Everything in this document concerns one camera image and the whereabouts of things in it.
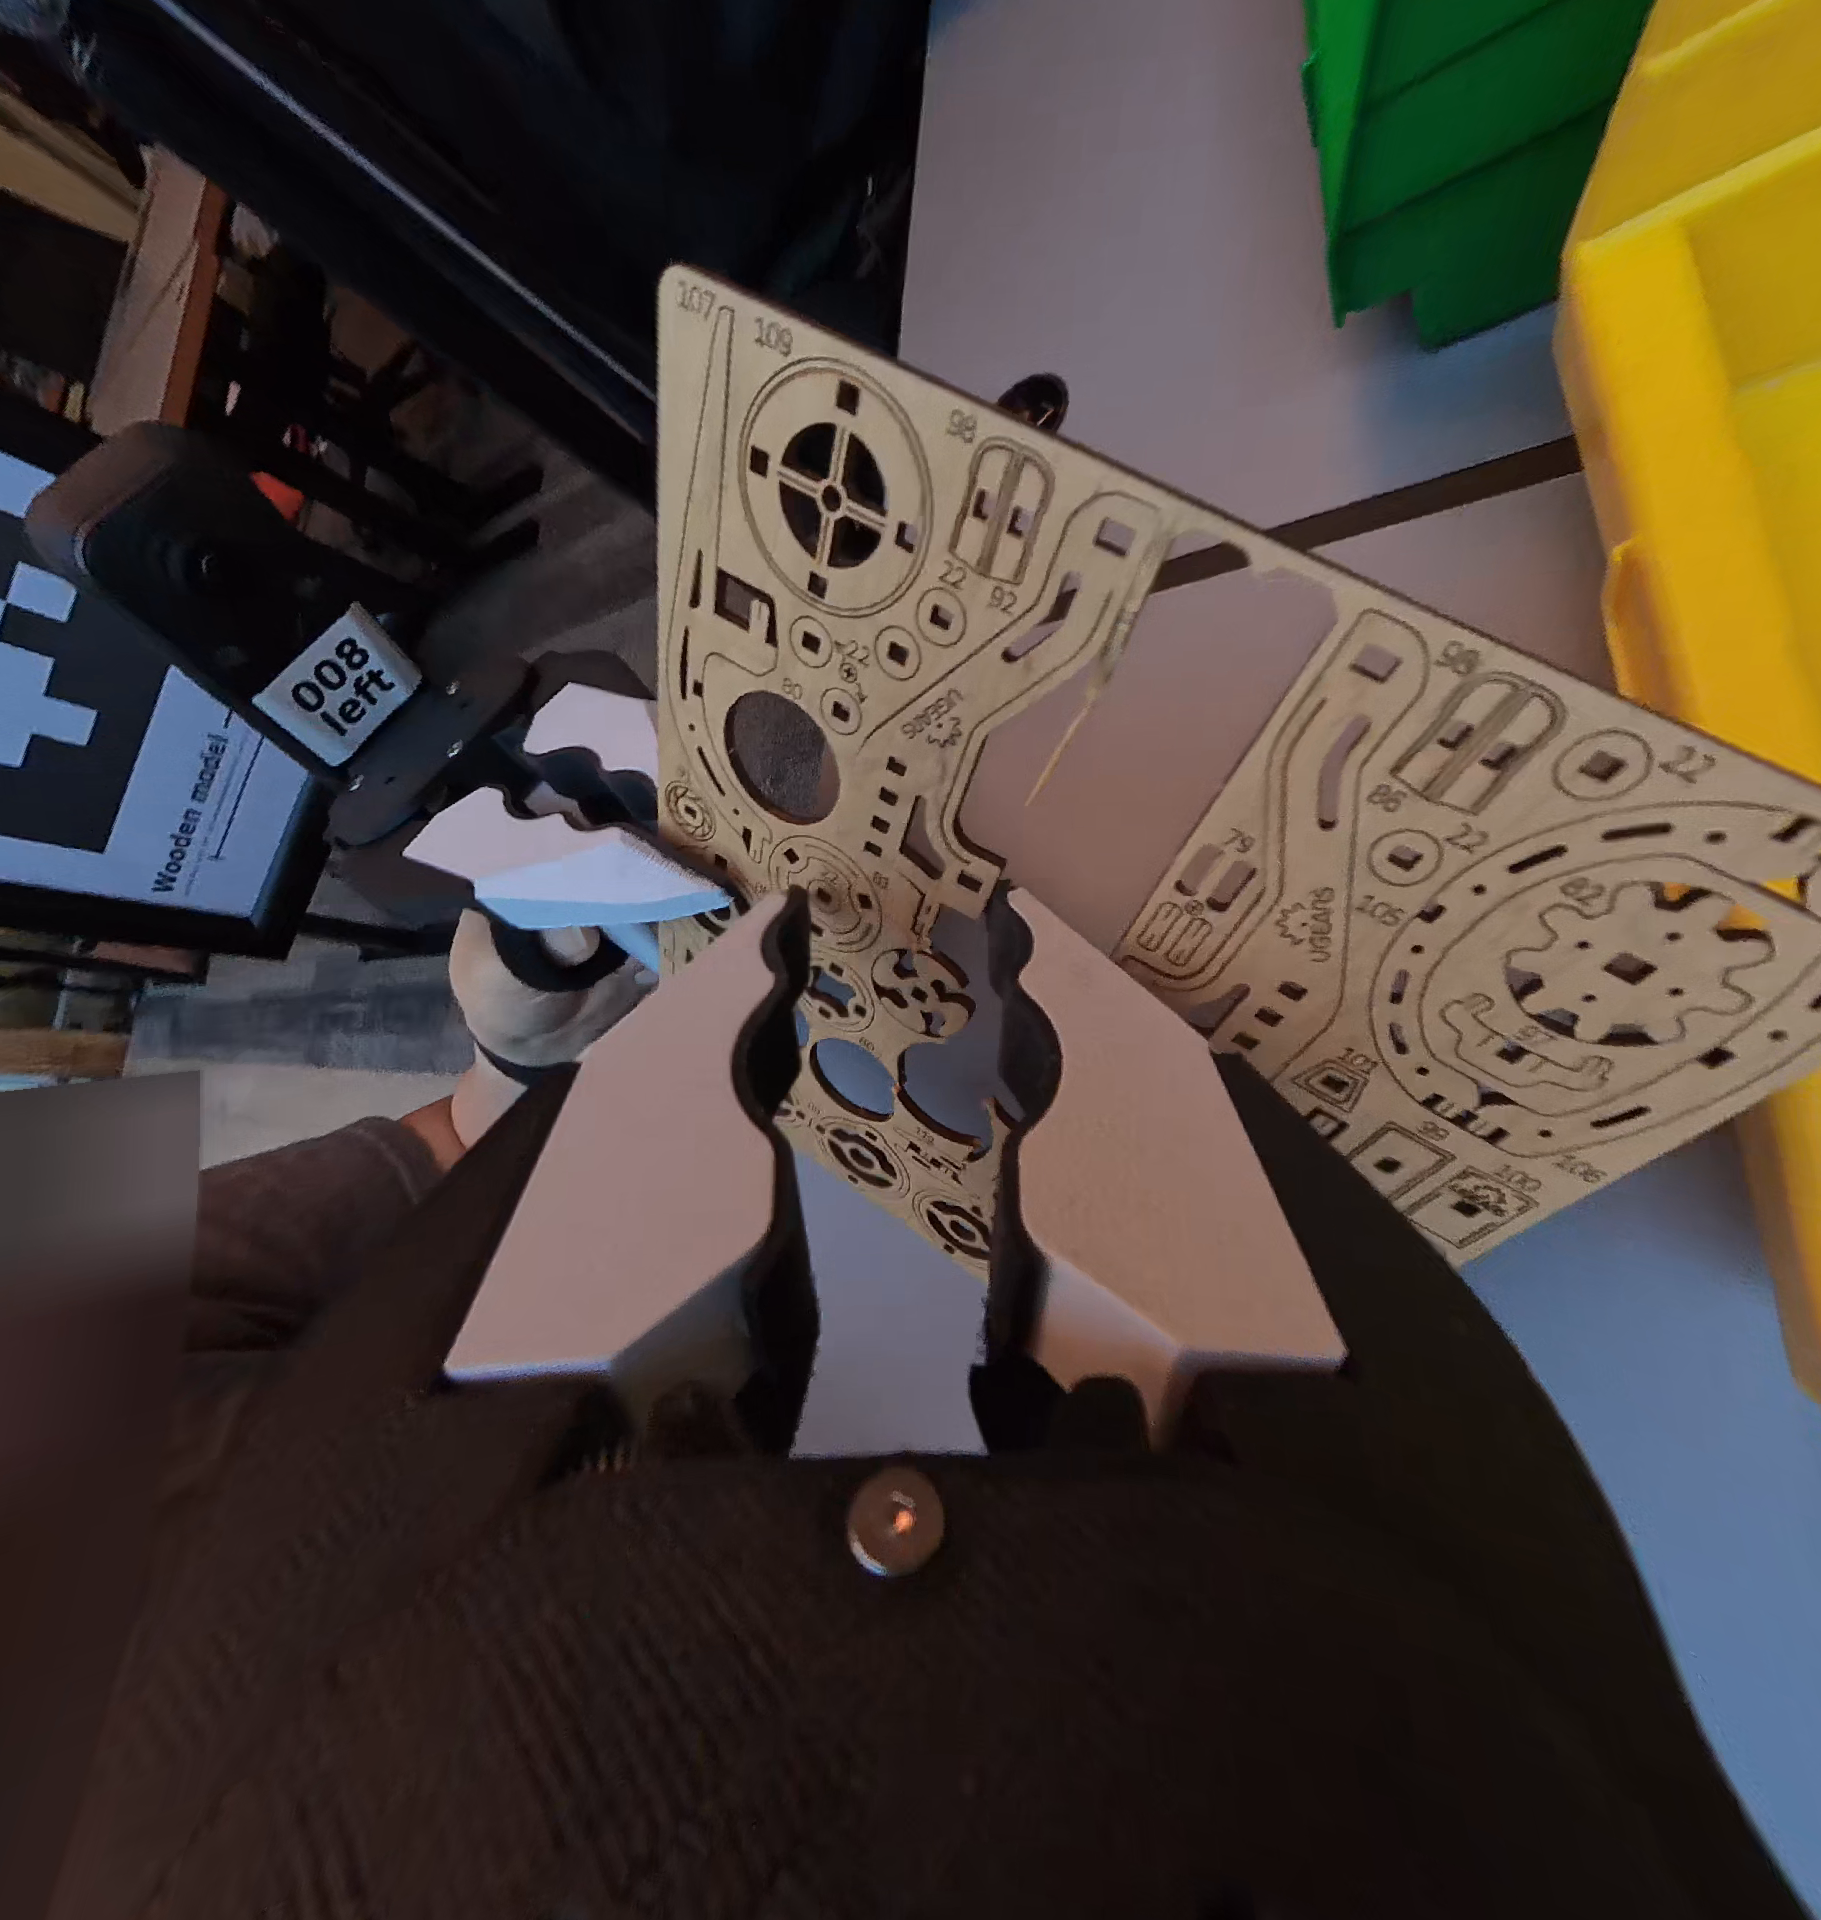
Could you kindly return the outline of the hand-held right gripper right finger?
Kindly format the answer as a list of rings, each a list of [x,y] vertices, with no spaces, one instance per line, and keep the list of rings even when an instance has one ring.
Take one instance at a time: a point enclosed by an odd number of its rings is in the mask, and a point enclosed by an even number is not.
[[[1018,1101],[970,1370],[987,1450],[1038,1448],[1093,1381],[1162,1445],[1203,1379],[1335,1374],[1346,1342],[1211,1043],[1026,889],[986,927]]]

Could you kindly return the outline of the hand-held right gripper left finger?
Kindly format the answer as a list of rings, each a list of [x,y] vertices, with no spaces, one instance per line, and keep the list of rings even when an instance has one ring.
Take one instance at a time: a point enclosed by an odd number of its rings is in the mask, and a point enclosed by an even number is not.
[[[587,1381],[630,1427],[700,1390],[756,1450],[791,1450],[821,1338],[778,1128],[807,961],[801,894],[758,901],[587,1049],[455,1332],[451,1381]]]

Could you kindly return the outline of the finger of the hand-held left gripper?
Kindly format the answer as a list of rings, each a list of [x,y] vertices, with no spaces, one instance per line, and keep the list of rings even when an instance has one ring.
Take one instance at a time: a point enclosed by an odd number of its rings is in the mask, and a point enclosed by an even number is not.
[[[400,850],[465,880],[476,906],[514,930],[595,930],[649,973],[662,972],[657,927],[737,906],[717,877],[627,822],[437,814]]]
[[[555,691],[465,754],[476,786],[455,801],[466,827],[657,827],[657,708],[610,691]]]

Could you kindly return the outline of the laser-cut wooden parts sheet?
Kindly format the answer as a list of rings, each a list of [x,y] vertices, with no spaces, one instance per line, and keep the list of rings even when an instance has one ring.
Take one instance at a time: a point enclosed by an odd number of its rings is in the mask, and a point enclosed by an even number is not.
[[[1821,786],[673,268],[660,829],[801,892],[807,1043],[968,1026],[986,745],[1098,698],[1187,540],[1323,630],[1113,961],[1453,1265],[1821,1069]]]

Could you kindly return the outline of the person's left forearm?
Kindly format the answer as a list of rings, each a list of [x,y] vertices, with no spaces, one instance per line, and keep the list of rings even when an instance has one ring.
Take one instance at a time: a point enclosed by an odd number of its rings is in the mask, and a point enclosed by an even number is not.
[[[528,1093],[537,1080],[514,1079],[488,1059],[478,1056],[450,1093],[450,1128],[461,1154],[466,1154]]]

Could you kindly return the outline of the grey desk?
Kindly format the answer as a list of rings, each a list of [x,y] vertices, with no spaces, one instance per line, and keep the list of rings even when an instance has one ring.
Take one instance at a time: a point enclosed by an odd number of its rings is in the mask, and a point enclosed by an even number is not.
[[[940,4],[900,354],[975,396],[1067,379],[1067,430],[1257,528],[1560,439],[1550,313],[1428,354],[1335,325],[1299,4]],[[1156,594],[1080,708],[999,733],[968,822],[1111,945],[1318,643],[1316,595]],[[1821,1408],[1791,1381],[1732,1132],[1468,1274],[1618,1509],[1731,1780],[1821,1915]]]

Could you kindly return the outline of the person's left hand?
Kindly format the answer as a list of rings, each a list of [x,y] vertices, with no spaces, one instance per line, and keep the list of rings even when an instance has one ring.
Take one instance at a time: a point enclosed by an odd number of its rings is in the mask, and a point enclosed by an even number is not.
[[[455,922],[448,973],[470,1042],[557,1067],[575,1063],[657,985],[657,973],[599,930],[525,930],[480,909]]]

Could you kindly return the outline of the framed marker sign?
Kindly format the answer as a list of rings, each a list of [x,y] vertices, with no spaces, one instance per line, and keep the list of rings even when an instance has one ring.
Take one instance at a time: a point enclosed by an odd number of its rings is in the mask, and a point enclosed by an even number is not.
[[[0,391],[0,928],[283,957],[321,877],[318,790],[30,552],[31,498],[95,443]]]

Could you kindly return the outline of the person's t-shirt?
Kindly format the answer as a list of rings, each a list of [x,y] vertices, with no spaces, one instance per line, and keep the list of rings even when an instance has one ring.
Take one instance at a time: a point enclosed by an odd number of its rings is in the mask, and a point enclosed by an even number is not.
[[[367,1117],[196,1178],[184,1354],[286,1348],[450,1168],[416,1117]]]

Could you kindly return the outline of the yellow plastic bin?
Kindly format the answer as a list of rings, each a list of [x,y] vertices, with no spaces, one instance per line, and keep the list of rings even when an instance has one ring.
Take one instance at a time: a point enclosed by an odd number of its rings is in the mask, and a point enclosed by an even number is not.
[[[1821,1408],[1821,3],[1651,4],[1563,245],[1555,361],[1623,715],[1781,938],[1716,1080]]]

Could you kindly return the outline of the green plastic bin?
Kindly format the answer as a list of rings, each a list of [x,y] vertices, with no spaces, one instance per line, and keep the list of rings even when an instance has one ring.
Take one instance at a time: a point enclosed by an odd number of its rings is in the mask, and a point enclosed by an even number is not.
[[[1305,3],[1333,324],[1406,301],[1424,349],[1557,299],[1649,3]]]

